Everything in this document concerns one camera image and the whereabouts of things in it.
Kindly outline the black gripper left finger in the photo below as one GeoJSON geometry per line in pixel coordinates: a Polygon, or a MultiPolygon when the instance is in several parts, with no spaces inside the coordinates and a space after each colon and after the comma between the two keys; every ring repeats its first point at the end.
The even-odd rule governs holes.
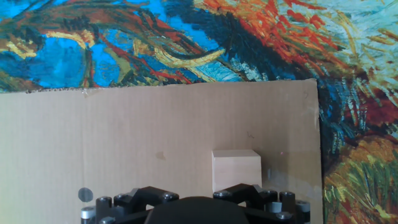
{"type": "Polygon", "coordinates": [[[81,224],[132,224],[144,223],[150,210],[147,206],[156,207],[176,201],[179,194],[155,187],[134,188],[128,193],[113,197],[101,196],[95,204],[81,209],[81,224]]]}

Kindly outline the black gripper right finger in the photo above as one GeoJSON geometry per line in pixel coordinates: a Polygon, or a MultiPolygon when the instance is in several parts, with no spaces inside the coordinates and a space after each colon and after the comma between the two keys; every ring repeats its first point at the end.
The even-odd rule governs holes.
{"type": "Polygon", "coordinates": [[[266,190],[259,185],[237,184],[217,190],[213,198],[240,205],[249,223],[310,224],[310,203],[291,191],[266,190]]]}

